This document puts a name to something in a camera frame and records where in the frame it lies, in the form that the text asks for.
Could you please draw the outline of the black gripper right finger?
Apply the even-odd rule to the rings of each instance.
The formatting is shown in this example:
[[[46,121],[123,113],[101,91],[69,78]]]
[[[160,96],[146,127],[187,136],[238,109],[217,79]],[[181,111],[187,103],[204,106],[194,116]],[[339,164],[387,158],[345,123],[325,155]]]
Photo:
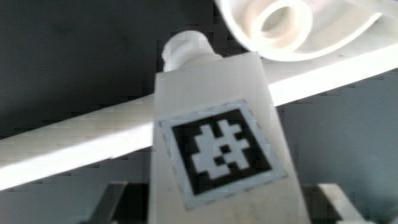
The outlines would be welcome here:
[[[302,186],[311,224],[373,224],[357,211],[338,184]]]

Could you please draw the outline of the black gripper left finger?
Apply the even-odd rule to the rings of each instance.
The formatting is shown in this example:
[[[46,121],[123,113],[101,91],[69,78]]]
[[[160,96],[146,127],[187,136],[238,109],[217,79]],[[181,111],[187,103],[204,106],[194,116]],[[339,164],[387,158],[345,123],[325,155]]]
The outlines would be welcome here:
[[[149,184],[107,186],[87,224],[148,224]]]

